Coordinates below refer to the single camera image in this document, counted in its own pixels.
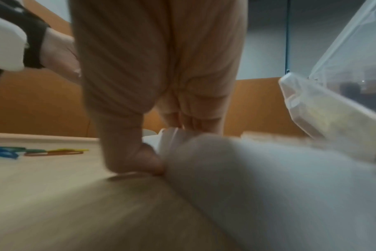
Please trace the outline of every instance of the clear plastic box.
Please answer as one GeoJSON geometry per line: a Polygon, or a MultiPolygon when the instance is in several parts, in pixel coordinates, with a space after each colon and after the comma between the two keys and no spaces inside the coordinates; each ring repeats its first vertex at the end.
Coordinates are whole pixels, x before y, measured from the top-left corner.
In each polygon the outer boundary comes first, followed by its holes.
{"type": "Polygon", "coordinates": [[[294,122],[339,150],[376,160],[376,0],[367,0],[309,79],[279,80],[294,122]]]}

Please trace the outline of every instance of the black wrist strap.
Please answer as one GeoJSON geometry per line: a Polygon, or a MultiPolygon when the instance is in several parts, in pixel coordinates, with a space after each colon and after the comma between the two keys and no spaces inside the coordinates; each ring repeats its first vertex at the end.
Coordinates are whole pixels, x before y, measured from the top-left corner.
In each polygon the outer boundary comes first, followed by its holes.
{"type": "Polygon", "coordinates": [[[17,25],[26,33],[27,47],[24,51],[24,66],[43,68],[40,63],[40,49],[49,25],[13,0],[0,0],[0,18],[17,25]]]}

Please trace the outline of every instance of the blue paper clip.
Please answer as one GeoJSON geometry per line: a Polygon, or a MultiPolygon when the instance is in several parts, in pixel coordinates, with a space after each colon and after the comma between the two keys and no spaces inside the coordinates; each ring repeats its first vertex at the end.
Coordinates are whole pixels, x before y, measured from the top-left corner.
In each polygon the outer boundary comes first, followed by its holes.
{"type": "Polygon", "coordinates": [[[7,149],[0,147],[0,157],[17,159],[19,155],[17,153],[11,152],[7,149]]]}

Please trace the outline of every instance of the human hand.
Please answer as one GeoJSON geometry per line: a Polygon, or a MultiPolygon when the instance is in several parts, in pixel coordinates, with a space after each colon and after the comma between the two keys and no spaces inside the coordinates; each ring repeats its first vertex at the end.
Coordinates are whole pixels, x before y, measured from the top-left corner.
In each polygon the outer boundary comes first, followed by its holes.
{"type": "Polygon", "coordinates": [[[115,173],[161,174],[142,142],[156,106],[170,127],[222,134],[240,55],[247,0],[70,1],[83,99],[115,173]]]}
{"type": "Polygon", "coordinates": [[[65,79],[80,83],[81,68],[73,37],[48,28],[40,49],[40,62],[65,79]]]}

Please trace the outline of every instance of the plastic container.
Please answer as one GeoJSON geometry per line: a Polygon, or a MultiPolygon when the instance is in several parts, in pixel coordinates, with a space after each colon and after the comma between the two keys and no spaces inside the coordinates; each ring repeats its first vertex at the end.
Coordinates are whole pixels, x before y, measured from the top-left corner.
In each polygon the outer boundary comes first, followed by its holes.
{"type": "Polygon", "coordinates": [[[355,157],[376,160],[376,0],[367,0],[309,79],[279,81],[294,122],[355,157]]]}

